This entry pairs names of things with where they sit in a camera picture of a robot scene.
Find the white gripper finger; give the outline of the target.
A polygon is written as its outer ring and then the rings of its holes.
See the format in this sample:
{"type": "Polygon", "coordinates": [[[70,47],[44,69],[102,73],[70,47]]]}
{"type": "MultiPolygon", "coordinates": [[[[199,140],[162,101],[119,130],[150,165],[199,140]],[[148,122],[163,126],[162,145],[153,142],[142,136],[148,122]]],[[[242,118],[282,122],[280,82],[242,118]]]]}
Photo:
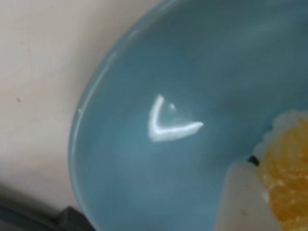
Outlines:
{"type": "Polygon", "coordinates": [[[280,231],[270,208],[270,193],[257,176],[258,155],[224,167],[216,178],[219,187],[215,231],[280,231]]]}

